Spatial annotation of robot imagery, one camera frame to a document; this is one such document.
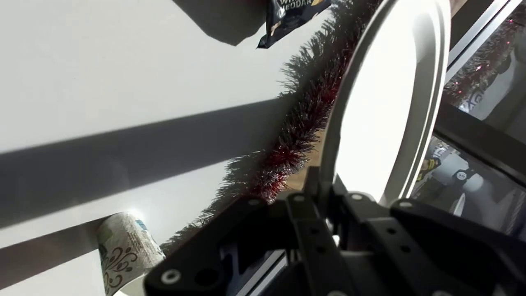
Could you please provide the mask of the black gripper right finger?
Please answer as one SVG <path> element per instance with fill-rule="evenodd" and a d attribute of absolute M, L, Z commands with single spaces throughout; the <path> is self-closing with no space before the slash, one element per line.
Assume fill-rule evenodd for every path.
<path fill-rule="evenodd" d="M 345 251 L 364 251 L 401 289 L 392 296 L 526 296 L 526 243 L 419 200 L 379 205 L 330 185 Z"/>

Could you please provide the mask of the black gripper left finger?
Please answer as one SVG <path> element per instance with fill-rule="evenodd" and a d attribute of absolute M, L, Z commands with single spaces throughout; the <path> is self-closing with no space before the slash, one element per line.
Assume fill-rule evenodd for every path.
<path fill-rule="evenodd" d="M 146 296 L 235 296 L 272 251 L 287 259 L 272 296 L 338 289 L 327 274 L 340 254 L 318 210 L 320 188 L 320 169 L 309 167 L 304 188 L 284 200 L 235 200 L 146 274 Z"/>

